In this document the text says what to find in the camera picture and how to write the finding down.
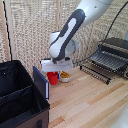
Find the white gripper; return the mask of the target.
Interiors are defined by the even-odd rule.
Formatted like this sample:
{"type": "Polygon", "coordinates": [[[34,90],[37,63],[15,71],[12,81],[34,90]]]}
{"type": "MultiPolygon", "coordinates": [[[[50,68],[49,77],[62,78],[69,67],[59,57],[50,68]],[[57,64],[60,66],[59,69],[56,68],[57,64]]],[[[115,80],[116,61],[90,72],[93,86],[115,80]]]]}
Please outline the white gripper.
{"type": "Polygon", "coordinates": [[[69,71],[73,69],[71,59],[62,59],[54,63],[51,59],[41,61],[43,72],[69,71]]]}

